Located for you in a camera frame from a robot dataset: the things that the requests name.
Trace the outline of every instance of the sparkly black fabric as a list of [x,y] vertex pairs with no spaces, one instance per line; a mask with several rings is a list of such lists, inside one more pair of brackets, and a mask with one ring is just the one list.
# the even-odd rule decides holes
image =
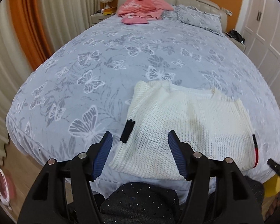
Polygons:
[[138,182],[120,186],[101,205],[101,217],[106,224],[174,224],[179,214],[174,190]]

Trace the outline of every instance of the patterned pillowcase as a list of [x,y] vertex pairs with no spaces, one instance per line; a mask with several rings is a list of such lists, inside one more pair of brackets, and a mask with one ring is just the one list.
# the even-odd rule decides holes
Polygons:
[[222,37],[224,36],[219,15],[202,12],[195,7],[184,5],[175,6],[174,11],[179,22],[203,28]]
[[173,11],[168,11],[168,10],[164,10],[163,14],[162,14],[162,19],[170,19],[170,20],[173,20],[173,21],[176,21],[178,22],[177,20],[177,13],[175,11],[175,7],[176,6],[173,6]]

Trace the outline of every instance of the orange curtain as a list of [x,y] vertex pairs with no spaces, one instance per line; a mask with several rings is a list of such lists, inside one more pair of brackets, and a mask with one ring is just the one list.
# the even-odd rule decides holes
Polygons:
[[37,0],[9,0],[11,18],[20,45],[33,70],[52,55],[42,27]]

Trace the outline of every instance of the white curtain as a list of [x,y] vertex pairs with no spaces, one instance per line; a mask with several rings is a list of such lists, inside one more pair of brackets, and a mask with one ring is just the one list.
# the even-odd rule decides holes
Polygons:
[[0,165],[5,156],[4,144],[8,143],[5,118],[14,95],[31,74],[13,29],[8,0],[0,3]]
[[43,27],[54,50],[91,26],[98,0],[40,0]]

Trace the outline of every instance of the black stripe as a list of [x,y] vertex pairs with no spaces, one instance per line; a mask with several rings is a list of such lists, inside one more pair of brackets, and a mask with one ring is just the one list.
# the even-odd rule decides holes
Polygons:
[[255,137],[255,135],[252,135],[252,136],[253,136],[253,141],[254,141],[254,148],[258,149],[256,137]]
[[125,124],[125,128],[123,129],[122,135],[120,137],[120,141],[123,143],[126,143],[127,140],[130,137],[130,134],[132,133],[132,130],[134,128],[135,125],[135,121],[133,120],[127,120],[126,124]]

